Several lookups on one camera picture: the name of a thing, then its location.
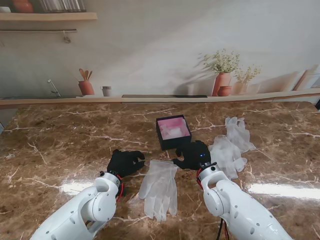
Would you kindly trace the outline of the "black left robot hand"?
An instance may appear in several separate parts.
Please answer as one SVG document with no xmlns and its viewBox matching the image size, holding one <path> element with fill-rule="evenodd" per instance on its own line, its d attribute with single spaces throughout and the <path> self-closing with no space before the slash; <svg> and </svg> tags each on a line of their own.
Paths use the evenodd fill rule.
<svg viewBox="0 0 320 240">
<path fill-rule="evenodd" d="M 107 166 L 107 171 L 117 173 L 121 178 L 124 178 L 139 171 L 144 165 L 145 155 L 142 152 L 115 149 Z"/>
</svg>

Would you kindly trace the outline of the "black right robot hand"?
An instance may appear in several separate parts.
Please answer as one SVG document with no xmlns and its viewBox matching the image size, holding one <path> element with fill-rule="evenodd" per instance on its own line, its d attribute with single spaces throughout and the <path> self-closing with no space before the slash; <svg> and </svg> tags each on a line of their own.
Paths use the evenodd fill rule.
<svg viewBox="0 0 320 240">
<path fill-rule="evenodd" d="M 178 157 L 183 156 L 183 161 L 174 158 L 173 163 L 179 168 L 185 170 L 199 170 L 201 165 L 211 162 L 211 154 L 208 146 L 200 141 L 196 140 L 180 145 L 175 153 Z"/>
</svg>

